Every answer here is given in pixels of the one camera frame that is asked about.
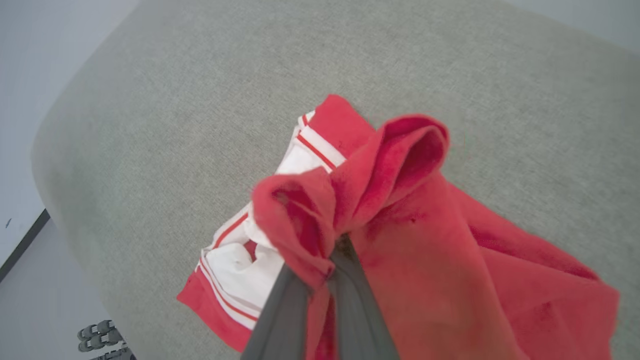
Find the folded shirt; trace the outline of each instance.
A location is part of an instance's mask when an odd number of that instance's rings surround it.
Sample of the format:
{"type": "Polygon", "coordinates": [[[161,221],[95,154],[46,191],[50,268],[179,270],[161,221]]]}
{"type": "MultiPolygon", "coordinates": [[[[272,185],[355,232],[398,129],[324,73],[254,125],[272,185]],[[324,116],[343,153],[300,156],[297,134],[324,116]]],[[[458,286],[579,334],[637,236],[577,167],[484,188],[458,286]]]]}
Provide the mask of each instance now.
{"type": "Polygon", "coordinates": [[[307,160],[257,185],[179,295],[230,346],[244,349],[284,260],[313,290],[307,359],[336,358],[328,257],[349,233],[402,359],[610,358],[617,291],[448,183],[443,124],[374,132],[335,95],[300,122],[283,164],[307,160]]]}

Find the red stripe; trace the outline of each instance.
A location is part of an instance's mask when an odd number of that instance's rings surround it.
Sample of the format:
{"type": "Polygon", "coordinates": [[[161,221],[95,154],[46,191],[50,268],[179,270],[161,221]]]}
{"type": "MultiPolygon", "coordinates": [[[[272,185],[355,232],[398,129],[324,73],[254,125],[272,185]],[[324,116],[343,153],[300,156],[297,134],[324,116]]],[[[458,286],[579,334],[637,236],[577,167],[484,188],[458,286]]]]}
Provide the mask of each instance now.
{"type": "Polygon", "coordinates": [[[324,161],[324,163],[327,164],[331,168],[331,170],[335,170],[335,165],[331,161],[329,161],[329,159],[327,159],[324,155],[322,155],[322,152],[318,151],[318,149],[316,149],[313,145],[311,145],[311,143],[308,142],[307,139],[303,138],[301,134],[298,134],[297,138],[298,140],[300,140],[301,143],[303,143],[306,147],[308,147],[309,150],[313,151],[314,154],[318,156],[318,158],[324,161]]]}
{"type": "Polygon", "coordinates": [[[220,292],[220,290],[218,289],[218,287],[216,286],[216,282],[215,282],[215,281],[213,281],[213,276],[212,276],[212,275],[211,275],[211,273],[209,272],[209,269],[207,269],[207,267],[206,267],[206,266],[204,266],[204,264],[202,264],[202,260],[200,260],[200,267],[201,267],[201,268],[203,268],[203,269],[207,272],[207,275],[209,275],[209,277],[211,278],[211,284],[213,285],[213,287],[215,288],[215,290],[218,292],[218,296],[220,296],[220,299],[221,299],[221,300],[222,300],[222,301],[223,301],[223,302],[224,302],[228,307],[230,307],[230,308],[231,308],[231,310],[233,310],[233,311],[235,311],[236,313],[238,313],[238,314],[240,314],[240,315],[243,315],[243,316],[245,316],[245,317],[247,317],[247,318],[249,318],[249,319],[251,319],[251,320],[253,320],[253,321],[258,321],[258,318],[257,318],[257,317],[255,317],[255,316],[253,316],[253,315],[249,315],[249,314],[245,313],[244,311],[242,311],[242,310],[240,310],[240,309],[236,308],[235,306],[233,306],[233,305],[229,304],[229,303],[225,300],[225,298],[222,296],[222,293],[220,292]]]}
{"type": "Polygon", "coordinates": [[[218,238],[218,241],[216,241],[216,244],[213,245],[213,248],[217,248],[218,245],[220,245],[220,243],[222,242],[222,240],[224,240],[227,235],[229,235],[233,230],[236,229],[236,227],[240,226],[240,224],[246,220],[246,218],[249,217],[249,213],[245,213],[243,216],[241,216],[238,220],[236,220],[236,222],[234,222],[233,224],[231,224],[230,227],[227,228],[227,230],[224,230],[224,232],[222,232],[222,234],[220,234],[220,237],[218,238]]]}

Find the gray floor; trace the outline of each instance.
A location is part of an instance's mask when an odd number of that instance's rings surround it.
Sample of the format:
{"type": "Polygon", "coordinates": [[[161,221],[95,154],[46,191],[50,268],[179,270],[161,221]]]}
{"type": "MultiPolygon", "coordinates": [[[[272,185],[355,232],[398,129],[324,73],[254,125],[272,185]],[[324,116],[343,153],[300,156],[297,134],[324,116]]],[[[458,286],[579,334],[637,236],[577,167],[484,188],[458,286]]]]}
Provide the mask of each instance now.
{"type": "Polygon", "coordinates": [[[108,318],[50,220],[0,282],[0,359],[89,360],[118,350],[77,350],[76,332],[108,318]]]}

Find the black edge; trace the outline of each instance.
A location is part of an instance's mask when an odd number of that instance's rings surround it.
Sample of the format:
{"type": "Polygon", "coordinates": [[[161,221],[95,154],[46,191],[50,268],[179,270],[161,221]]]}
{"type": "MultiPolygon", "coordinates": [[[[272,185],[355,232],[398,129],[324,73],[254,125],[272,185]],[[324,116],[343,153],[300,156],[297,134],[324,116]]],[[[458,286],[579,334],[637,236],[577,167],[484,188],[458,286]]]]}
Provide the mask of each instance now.
{"type": "Polygon", "coordinates": [[[15,250],[9,255],[9,258],[4,262],[2,267],[0,268],[0,282],[4,279],[6,274],[9,274],[9,271],[13,268],[13,266],[18,262],[22,254],[27,250],[29,245],[33,242],[33,239],[38,236],[40,230],[44,227],[44,224],[49,221],[51,217],[46,209],[40,214],[40,216],[33,223],[29,231],[24,235],[18,246],[16,246],[15,250]]]}

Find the gray cushion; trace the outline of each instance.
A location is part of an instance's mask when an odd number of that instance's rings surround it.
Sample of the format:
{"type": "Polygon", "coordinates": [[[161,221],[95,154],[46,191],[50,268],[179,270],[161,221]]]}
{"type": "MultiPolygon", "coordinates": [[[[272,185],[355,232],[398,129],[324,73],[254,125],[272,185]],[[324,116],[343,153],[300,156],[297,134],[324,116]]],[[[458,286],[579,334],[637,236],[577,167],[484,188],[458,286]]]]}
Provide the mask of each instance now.
{"type": "Polygon", "coordinates": [[[495,0],[148,1],[33,149],[43,201],[140,359],[232,359],[175,300],[326,94],[444,121],[445,175],[622,293],[640,352],[640,60],[495,0]]]}

